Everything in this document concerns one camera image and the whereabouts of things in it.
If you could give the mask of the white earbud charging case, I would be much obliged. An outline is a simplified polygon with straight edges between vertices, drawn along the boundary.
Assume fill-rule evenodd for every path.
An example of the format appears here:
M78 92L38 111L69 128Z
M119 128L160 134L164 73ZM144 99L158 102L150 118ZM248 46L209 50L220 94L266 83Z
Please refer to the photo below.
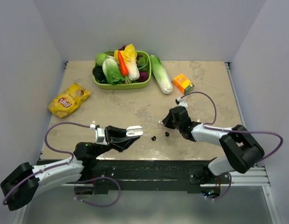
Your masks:
M129 126L126 129L126 137L141 136L143 133L142 126Z

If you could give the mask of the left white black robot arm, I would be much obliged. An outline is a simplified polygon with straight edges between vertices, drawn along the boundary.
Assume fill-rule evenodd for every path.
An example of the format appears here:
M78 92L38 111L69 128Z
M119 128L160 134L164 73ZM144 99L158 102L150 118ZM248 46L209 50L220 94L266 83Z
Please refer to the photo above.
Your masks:
M0 184L4 199L2 204L10 211L20 209L40 193L66 183L87 183L92 178L92 168L97 157L115 149L123 152L143 134L141 126L116 128L90 124L86 128L93 129L94 143L80 142L75 151L68 152L69 158L45 165L20 164Z

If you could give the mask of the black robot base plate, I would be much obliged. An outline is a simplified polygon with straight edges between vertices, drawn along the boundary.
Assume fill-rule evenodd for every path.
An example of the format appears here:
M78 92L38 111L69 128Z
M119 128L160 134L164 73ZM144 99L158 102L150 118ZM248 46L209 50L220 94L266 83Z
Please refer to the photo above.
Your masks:
M93 194L122 191L186 191L205 196L220 194L219 184L228 183L227 173L200 183L193 176L207 161L97 161L91 171L81 177L91 184Z

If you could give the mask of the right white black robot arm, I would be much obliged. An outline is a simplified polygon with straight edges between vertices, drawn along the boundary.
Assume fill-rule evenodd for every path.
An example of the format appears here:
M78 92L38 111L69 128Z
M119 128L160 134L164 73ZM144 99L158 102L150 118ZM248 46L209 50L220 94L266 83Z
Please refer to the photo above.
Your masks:
M224 156L210 160L195 171L193 176L200 183L214 183L221 174L228 172L244 174L264 156L263 148L242 125L228 129L203 125L192 121L182 106L170 109L162 123L167 128L179 130L186 140L222 147Z

